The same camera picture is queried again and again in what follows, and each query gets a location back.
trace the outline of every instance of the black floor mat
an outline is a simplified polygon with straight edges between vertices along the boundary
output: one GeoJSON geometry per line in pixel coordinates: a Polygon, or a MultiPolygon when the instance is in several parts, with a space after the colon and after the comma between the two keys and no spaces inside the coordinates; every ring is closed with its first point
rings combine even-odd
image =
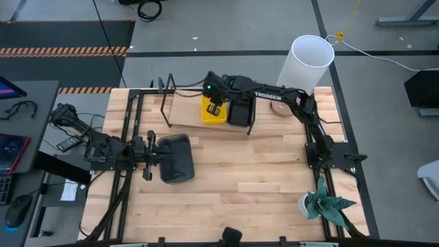
{"type": "MultiPolygon", "coordinates": [[[[134,21],[104,21],[104,27],[122,69],[134,21]]],[[[0,75],[11,81],[57,80],[68,89],[119,87],[121,75],[99,21],[19,21],[0,23],[1,30],[0,75]]]]}

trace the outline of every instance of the butcher block tabletop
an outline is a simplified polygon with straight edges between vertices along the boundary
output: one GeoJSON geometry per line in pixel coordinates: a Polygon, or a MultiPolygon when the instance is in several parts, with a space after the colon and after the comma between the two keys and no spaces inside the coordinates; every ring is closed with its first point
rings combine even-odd
{"type": "MultiPolygon", "coordinates": [[[[103,132],[121,136],[128,92],[111,91],[103,132]]],[[[318,87],[315,94],[320,117],[340,121],[331,87],[318,87]]],[[[153,130],[157,138],[189,135],[195,178],[165,184],[158,167],[153,167],[153,179],[146,181],[142,178],[145,164],[139,164],[132,176],[123,242],[157,242],[159,237],[165,237],[166,242],[216,242],[226,226],[240,230],[243,242],[274,242],[279,236],[286,236],[288,241],[324,240],[321,219],[307,220],[298,210],[299,197],[316,190],[305,154],[305,128],[299,120],[277,117],[270,110],[269,100],[257,99],[250,136],[211,128],[168,128],[160,112],[162,100],[159,94],[144,96],[139,135],[145,139],[148,130],[153,130]]],[[[167,113],[172,100],[173,95],[168,95],[167,113]]],[[[334,141],[344,141],[340,123],[322,125],[334,141]]],[[[337,196],[357,202],[344,209],[346,216],[367,235],[355,178],[340,169],[331,172],[337,196]]],[[[91,185],[82,218],[85,233],[97,226],[108,209],[113,178],[114,172],[105,172],[91,185]]],[[[112,237],[116,236],[118,219],[117,212],[112,237]]],[[[334,225],[331,234],[336,236],[334,225]]]]}

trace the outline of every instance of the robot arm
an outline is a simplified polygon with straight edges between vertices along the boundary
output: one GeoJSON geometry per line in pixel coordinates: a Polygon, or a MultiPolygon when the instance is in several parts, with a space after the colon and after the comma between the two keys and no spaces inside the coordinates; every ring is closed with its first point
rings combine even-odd
{"type": "Polygon", "coordinates": [[[326,135],[317,111],[314,96],[302,89],[287,89],[284,86],[260,84],[245,76],[218,75],[209,71],[203,84],[203,96],[211,99],[217,107],[224,102],[239,101],[249,97],[261,97],[283,102],[289,106],[293,115],[310,130],[316,140],[317,155],[323,162],[331,160],[334,141],[326,135]]]}

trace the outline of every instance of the gray floor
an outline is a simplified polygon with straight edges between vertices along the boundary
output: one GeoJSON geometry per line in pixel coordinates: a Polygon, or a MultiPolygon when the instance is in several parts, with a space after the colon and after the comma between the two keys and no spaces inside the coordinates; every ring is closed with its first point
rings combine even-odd
{"type": "MultiPolygon", "coordinates": [[[[378,17],[404,16],[421,0],[362,1],[345,41],[365,50],[434,50],[439,28],[374,26],[378,17]]],[[[116,1],[96,0],[103,19],[137,19],[136,12],[116,1]]],[[[347,24],[356,0],[318,0],[327,32],[347,24]]],[[[8,20],[19,0],[0,1],[0,20],[8,20]]],[[[439,3],[428,11],[439,14],[439,3]]],[[[19,20],[97,19],[89,0],[27,0],[19,20]]],[[[319,34],[308,0],[169,0],[152,23],[136,22],[133,48],[141,51],[287,50],[303,34],[319,34]]],[[[336,45],[335,50],[347,50],[336,45]]],[[[391,57],[411,67],[439,67],[437,56],[391,57]]],[[[123,76],[129,87],[149,86],[173,73],[177,84],[190,84],[207,71],[242,74],[273,84],[283,56],[225,56],[127,58],[123,76]]],[[[364,162],[366,182],[383,239],[439,242],[439,206],[416,177],[423,164],[439,159],[436,151],[439,120],[421,119],[410,107],[403,83],[414,73],[366,57],[335,59],[348,113],[364,162]]],[[[331,86],[327,72],[320,85],[331,86]]],[[[60,95],[78,112],[104,114],[107,95],[60,95]]],[[[102,124],[96,119],[95,125],[102,124]]],[[[56,144],[66,137],[48,129],[45,139],[56,144]]],[[[42,149],[55,153],[45,143],[42,149]]],[[[82,208],[52,209],[43,228],[55,229],[48,238],[30,239],[27,246],[50,246],[76,239],[82,208]],[[68,220],[57,222],[57,215],[68,220]]]]}

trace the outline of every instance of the yellow object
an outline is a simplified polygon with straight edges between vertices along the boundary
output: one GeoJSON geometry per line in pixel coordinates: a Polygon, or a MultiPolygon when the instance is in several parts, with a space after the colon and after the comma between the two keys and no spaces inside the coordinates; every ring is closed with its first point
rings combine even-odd
{"type": "Polygon", "coordinates": [[[361,0],[357,0],[357,3],[355,4],[354,10],[352,11],[352,14],[351,14],[351,19],[349,20],[348,24],[346,24],[346,27],[342,31],[337,32],[336,36],[337,36],[338,41],[343,40],[344,33],[351,26],[351,24],[355,18],[355,13],[357,12],[357,9],[358,9],[358,6],[360,3],[361,3],[361,0]]]}
{"type": "Polygon", "coordinates": [[[205,124],[223,124],[227,120],[226,104],[222,104],[221,107],[215,108],[215,105],[211,103],[211,100],[205,96],[201,97],[201,121],[205,124]],[[212,112],[217,112],[217,115],[213,115],[207,111],[210,109],[212,112]]]}

